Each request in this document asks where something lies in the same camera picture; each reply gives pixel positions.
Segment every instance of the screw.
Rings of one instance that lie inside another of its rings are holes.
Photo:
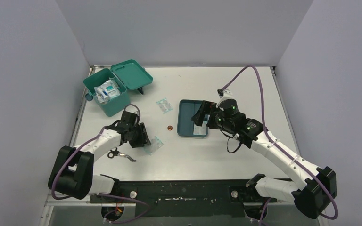
[[[135,199],[137,197],[137,193],[135,191],[130,192],[130,198]]]
[[[232,191],[232,192],[231,192],[231,196],[232,196],[233,198],[238,198],[238,192],[237,192],[237,191]]]

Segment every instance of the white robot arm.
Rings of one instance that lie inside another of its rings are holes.
[[[329,167],[321,169],[303,159],[282,144],[262,123],[246,118],[245,114],[238,110],[237,102],[229,90],[218,92],[221,98],[219,103],[203,101],[191,120],[195,125],[201,126],[203,118],[210,115],[207,122],[210,129],[219,129],[228,138],[233,138],[239,141],[240,145],[244,144],[260,153],[292,180],[273,179],[257,174],[247,182],[247,189],[253,189],[261,197],[294,203],[307,217],[316,219],[331,202],[318,181],[333,198],[336,197],[335,172]]]
[[[62,147],[48,181],[52,196],[56,197],[54,191],[77,199],[82,199],[88,194],[113,193],[119,180],[105,175],[93,175],[93,164],[100,157],[126,142],[132,148],[150,144],[144,123],[139,124],[139,116],[124,111],[121,120],[104,127],[92,140],[76,147]],[[118,151],[114,153],[135,161]],[[76,164],[75,170],[69,169]]]

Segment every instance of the cable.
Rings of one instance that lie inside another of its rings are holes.
[[[250,217],[250,216],[247,214],[246,210],[245,210],[245,205],[244,205],[244,203],[243,203],[243,201],[242,201],[242,199],[241,199],[240,196],[238,196],[238,200],[239,200],[239,202],[241,203],[242,208],[244,209],[246,216],[247,216],[247,217]],[[263,206],[260,207],[260,208],[263,208],[262,211],[264,212],[264,211],[265,211],[265,203],[263,203]],[[250,222],[253,222],[253,221],[257,221],[258,223],[261,222],[262,225],[267,226],[267,224],[264,223],[264,222],[262,222],[262,220],[258,220],[258,219],[255,219],[255,218],[253,218],[253,217],[250,217]]]
[[[74,158],[74,156],[83,148],[85,147],[87,144],[89,144],[90,142],[98,139],[100,137],[100,135],[102,134],[103,130],[106,128],[106,126],[102,127],[102,129],[100,130],[100,132],[94,137],[91,138],[89,140],[87,140],[84,144],[82,144],[81,146],[79,146],[78,148],[76,148],[76,150],[70,155],[70,157],[66,160],[66,162],[63,164],[63,166],[59,169],[59,172],[56,174],[55,179],[53,180],[52,183],[52,197],[56,200],[62,200],[62,199],[68,199],[71,196],[64,196],[64,197],[57,197],[55,194],[55,189],[56,189],[56,184],[58,183],[59,177],[60,175],[63,173],[63,171],[65,170],[65,168],[68,166],[68,164],[70,163],[70,161]]]
[[[242,70],[240,70],[238,72],[237,75],[234,76],[234,78],[232,78],[232,80],[227,83],[223,88],[222,90],[226,89],[229,85],[231,85],[232,82],[234,82],[234,80],[245,70],[247,69],[248,67],[251,67],[253,68],[253,70],[255,71],[256,73],[256,77],[257,77],[257,81],[259,83],[259,89],[260,89],[260,99],[261,99],[261,104],[262,104],[262,123],[263,123],[263,128],[264,128],[264,133],[266,135],[266,137],[268,138],[269,142],[271,143],[274,143],[274,146],[276,146],[282,153],[284,153],[284,155],[286,155],[288,158],[290,158],[291,160],[294,159],[294,157],[292,157],[288,152],[286,152],[281,146],[279,146],[277,143],[274,142],[273,139],[271,139],[270,135],[268,134],[267,130],[265,128],[266,127],[266,123],[265,123],[265,120],[264,120],[264,94],[263,94],[263,85],[262,85],[262,81],[260,79],[260,75],[259,75],[259,72],[257,71],[256,67],[253,66],[253,65],[247,65],[245,66],[244,68],[242,68]],[[328,196],[329,200],[331,201],[332,203],[332,206],[334,207],[334,210],[335,210],[335,215],[330,217],[330,216],[327,216],[325,214],[320,214],[322,217],[324,218],[327,218],[327,219],[330,219],[330,220],[335,220],[338,218],[338,215],[339,215],[339,211],[338,211],[338,206],[337,206],[337,203],[335,202],[334,198],[332,198],[332,195],[329,193],[329,191],[327,190],[327,188],[324,186],[324,184],[312,173],[310,172],[310,170],[308,168],[306,168],[304,165],[302,165],[300,162],[296,161],[295,162],[299,167],[301,167],[306,173],[308,173],[319,185],[320,187],[323,189],[323,191],[325,192],[325,194]]]
[[[115,199],[129,200],[129,201],[133,201],[133,202],[140,203],[140,204],[145,205],[145,206],[148,207],[148,209],[147,209],[146,211],[142,212],[142,213],[139,214],[138,216],[136,216],[136,217],[134,217],[134,218],[132,218],[132,219],[125,220],[125,221],[120,221],[120,222],[109,221],[109,220],[106,219],[106,217],[107,217],[109,214],[111,214],[111,213],[113,213],[113,212],[116,211],[116,210],[112,210],[112,211],[108,212],[107,214],[105,214],[105,215],[103,216],[103,218],[106,219],[107,222],[110,222],[110,223],[112,223],[112,224],[124,224],[124,223],[128,223],[128,222],[134,221],[134,220],[142,217],[144,214],[146,214],[146,213],[150,210],[150,206],[149,206],[146,202],[143,202],[143,201],[141,201],[141,200],[126,198],[126,197],[121,197],[121,196],[111,195],[111,194],[99,194],[99,195],[101,195],[101,196],[106,196],[106,197],[110,197],[110,198],[115,198]]]
[[[119,211],[120,209],[118,208],[118,204],[119,203],[121,203],[123,200],[121,199],[120,201],[118,201],[117,203],[116,203],[116,211]]]
[[[227,152],[228,152],[228,153],[235,153],[235,152],[237,152],[237,150],[239,150],[239,149],[241,148],[242,142],[239,142],[238,147],[237,147],[234,151],[230,152],[230,151],[228,150],[228,142],[230,141],[231,138],[228,138],[228,140],[227,140]]]
[[[224,136],[226,136],[226,137],[228,137],[228,138],[233,138],[233,137],[234,137],[234,136],[230,136],[230,135],[225,134],[225,133],[217,126],[217,124],[215,124],[215,126],[216,126],[216,128],[217,128]]]
[[[266,211],[267,205],[270,202],[270,200],[271,200],[271,198],[268,198],[267,201],[264,203],[262,214],[260,215],[260,219],[259,219],[259,226],[261,226],[263,224],[264,212]]]
[[[127,105],[124,107],[124,110],[125,110],[128,106],[134,106],[134,107],[137,109],[137,111],[138,111],[137,122],[135,123],[135,125],[137,125],[137,124],[140,122],[140,119],[141,119],[141,111],[140,111],[140,109],[139,109],[136,105],[133,105],[133,104],[127,104]]]

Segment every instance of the white wall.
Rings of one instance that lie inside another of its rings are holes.
[[[313,0],[56,0],[91,65],[276,65]]]
[[[38,224],[88,72],[54,0],[0,0],[0,226]]]
[[[331,225],[362,225],[362,1],[315,0],[276,74],[300,153],[337,173]]]

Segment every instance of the bandage package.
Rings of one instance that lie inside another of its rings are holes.
[[[95,87],[96,98],[99,103],[106,103],[109,100],[119,96],[119,86],[112,79],[107,80],[102,85]]]
[[[160,107],[160,110],[162,110],[163,114],[165,114],[173,109],[171,104],[168,102],[167,98],[156,101],[156,104]]]

